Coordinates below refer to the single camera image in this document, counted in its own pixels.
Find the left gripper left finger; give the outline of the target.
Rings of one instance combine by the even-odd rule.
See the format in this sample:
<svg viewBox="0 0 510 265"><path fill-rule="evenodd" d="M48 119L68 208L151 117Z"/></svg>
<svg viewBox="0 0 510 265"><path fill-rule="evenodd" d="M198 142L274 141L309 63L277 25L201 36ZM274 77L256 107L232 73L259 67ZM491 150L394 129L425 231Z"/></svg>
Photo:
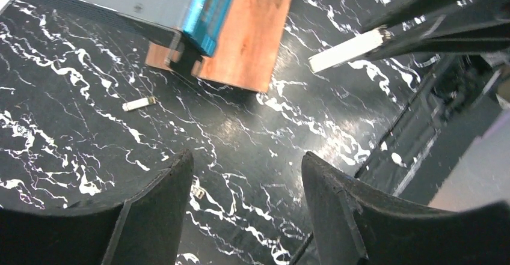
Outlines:
<svg viewBox="0 0 510 265"><path fill-rule="evenodd" d="M174 264L193 180L184 149L165 168L69 207L1 210L2 264Z"/></svg>

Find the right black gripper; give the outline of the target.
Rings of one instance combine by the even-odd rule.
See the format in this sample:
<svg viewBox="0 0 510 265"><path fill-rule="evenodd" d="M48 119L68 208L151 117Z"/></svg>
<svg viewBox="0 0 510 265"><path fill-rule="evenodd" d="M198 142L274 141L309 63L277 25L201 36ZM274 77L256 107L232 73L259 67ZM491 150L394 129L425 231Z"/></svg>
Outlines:
<svg viewBox="0 0 510 265"><path fill-rule="evenodd" d="M414 52L481 55L509 49L509 0L394 0L368 19L363 32L390 28L415 17L426 20L385 36L365 54L378 60Z"/></svg>

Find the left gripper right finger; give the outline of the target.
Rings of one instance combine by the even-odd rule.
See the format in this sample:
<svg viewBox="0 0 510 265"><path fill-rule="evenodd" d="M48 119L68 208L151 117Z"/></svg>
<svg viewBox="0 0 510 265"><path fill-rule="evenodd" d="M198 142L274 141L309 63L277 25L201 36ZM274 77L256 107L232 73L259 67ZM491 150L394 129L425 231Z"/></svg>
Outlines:
<svg viewBox="0 0 510 265"><path fill-rule="evenodd" d="M312 152L303 188L321 264L508 264L509 204L450 212L403 200Z"/></svg>

